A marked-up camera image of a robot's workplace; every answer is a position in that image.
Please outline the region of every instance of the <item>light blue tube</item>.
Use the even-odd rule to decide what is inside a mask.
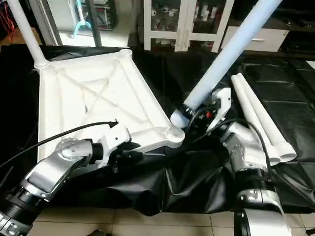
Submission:
[[[259,0],[257,2],[228,44],[186,98],[184,101],[186,106],[197,109],[201,105],[281,2],[282,0]],[[171,121],[177,127],[185,127],[188,122],[178,110],[172,114]]]

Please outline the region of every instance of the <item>white tray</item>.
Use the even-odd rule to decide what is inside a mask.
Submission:
[[[50,62],[40,70],[38,140],[99,121],[123,123],[132,142],[147,152],[179,147],[184,132],[173,126],[132,61],[132,51]],[[107,125],[65,137],[97,142]],[[51,154],[61,139],[38,149],[38,160]]]

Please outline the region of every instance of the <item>red button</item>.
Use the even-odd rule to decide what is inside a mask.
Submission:
[[[212,114],[210,112],[207,112],[206,117],[210,119],[212,117]]]

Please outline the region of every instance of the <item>tiled floor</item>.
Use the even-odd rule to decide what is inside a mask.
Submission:
[[[315,213],[288,214],[293,236],[315,228]],[[131,209],[54,208],[36,220],[29,236],[86,236],[95,229],[114,236],[233,236],[233,213],[161,213],[144,216]]]

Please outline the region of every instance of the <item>electrical wire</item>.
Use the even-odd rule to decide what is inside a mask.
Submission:
[[[108,124],[109,127],[113,127],[115,126],[116,124],[118,124],[117,121],[103,121],[103,122],[96,122],[96,123],[91,123],[91,124],[85,124],[85,125],[82,125],[82,126],[79,126],[79,127],[76,127],[74,129],[70,129],[68,131],[65,131],[63,133],[60,133],[60,134],[57,134],[57,135],[54,135],[48,139],[45,139],[43,141],[40,141],[38,142],[37,144],[33,145],[33,146],[30,146],[28,147],[27,149],[23,150],[22,152],[16,154],[15,156],[12,156],[10,159],[6,160],[5,162],[3,162],[1,165],[0,165],[0,168],[3,167],[4,165],[6,165],[7,163],[13,161],[15,158],[19,157],[20,155],[24,154],[25,152],[29,151],[29,150],[32,150],[33,148],[36,148],[36,147],[39,147],[47,142],[50,142],[54,139],[57,139],[57,138],[60,138],[64,135],[67,135],[67,134],[70,134],[70,133],[73,133],[75,131],[78,131],[80,129],[85,129],[85,128],[88,128],[88,127],[91,127],[91,126],[96,126],[96,125],[102,125],[102,124]]]
[[[189,121],[189,123],[188,123],[188,125],[187,125],[187,127],[186,127],[186,129],[185,129],[185,133],[186,133],[186,134],[188,134],[188,133],[190,132],[191,127],[192,127],[192,124],[195,122],[195,120],[198,118],[198,116],[199,116],[202,112],[204,112],[204,111],[206,111],[207,109],[210,109],[210,108],[212,108],[212,106],[203,107],[203,108],[200,108],[200,109],[198,109],[198,110],[196,111],[195,115],[193,115],[193,117],[190,119],[190,121]]]
[[[261,136],[261,133],[259,132],[259,130],[257,129],[256,126],[254,126],[251,122],[245,120],[245,119],[240,119],[240,118],[234,118],[234,119],[227,119],[227,120],[224,120],[222,121],[221,123],[217,124],[215,127],[213,127],[212,129],[208,130],[206,133],[204,133],[202,136],[200,136],[199,138],[195,139],[192,141],[192,143],[195,143],[201,139],[203,139],[204,137],[210,135],[212,133],[212,131],[222,127],[223,125],[226,125],[226,124],[231,124],[233,122],[238,122],[238,123],[241,123],[241,124],[246,124],[246,125],[249,125],[253,128],[253,130],[255,130],[255,132],[257,133],[257,136],[259,137],[259,140],[261,142],[261,146],[262,146],[262,150],[264,151],[265,153],[265,156],[266,156],[266,164],[267,164],[267,175],[268,177],[271,179],[271,174],[272,174],[272,170],[271,170],[271,164],[270,164],[270,159],[269,159],[269,155],[268,155],[268,151],[267,151],[267,147],[266,147],[266,144],[264,142],[264,139],[263,137]]]
[[[15,35],[15,27],[14,27],[13,21],[10,19],[10,15],[8,13],[7,8],[8,8],[7,3],[4,3],[5,14],[3,14],[0,11],[0,22],[3,26],[3,28],[5,29],[5,31],[7,32],[8,36],[9,36],[10,43],[11,43],[13,40],[13,37]]]

